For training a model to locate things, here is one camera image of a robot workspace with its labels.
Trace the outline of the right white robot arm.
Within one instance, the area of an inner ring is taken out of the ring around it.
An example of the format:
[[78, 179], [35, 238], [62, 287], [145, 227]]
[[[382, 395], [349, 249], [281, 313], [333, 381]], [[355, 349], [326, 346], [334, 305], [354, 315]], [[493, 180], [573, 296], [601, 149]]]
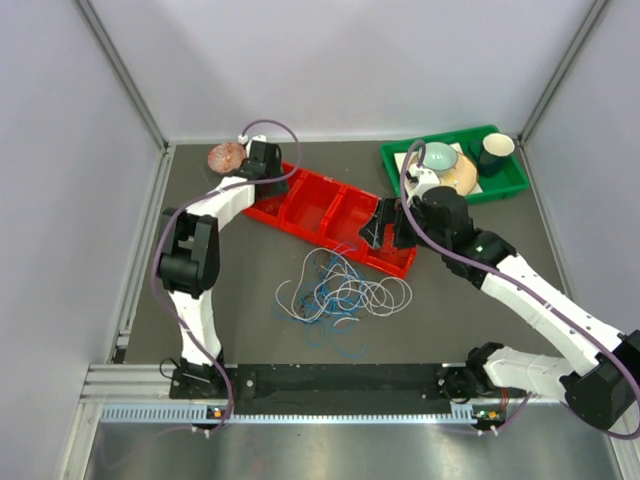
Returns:
[[388, 226], [394, 247], [436, 251], [451, 273], [511, 309], [560, 354], [488, 342], [466, 360], [474, 393], [514, 388], [553, 398], [605, 432], [639, 402], [639, 333], [622, 333], [551, 286], [506, 240], [476, 227], [466, 199], [453, 188], [436, 187], [412, 200], [381, 199], [359, 235], [379, 249]]

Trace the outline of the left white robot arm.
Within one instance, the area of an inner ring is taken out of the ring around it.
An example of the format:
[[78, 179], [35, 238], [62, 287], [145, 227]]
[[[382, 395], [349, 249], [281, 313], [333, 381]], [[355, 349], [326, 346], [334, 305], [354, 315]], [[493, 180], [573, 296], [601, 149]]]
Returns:
[[157, 274], [180, 319], [182, 351], [173, 381], [212, 397], [227, 382], [225, 370], [214, 364], [222, 361], [212, 306], [220, 271], [220, 231], [256, 201], [287, 192], [288, 184], [282, 178], [280, 147], [263, 135], [214, 147], [208, 164], [223, 178], [177, 217], [162, 247]]

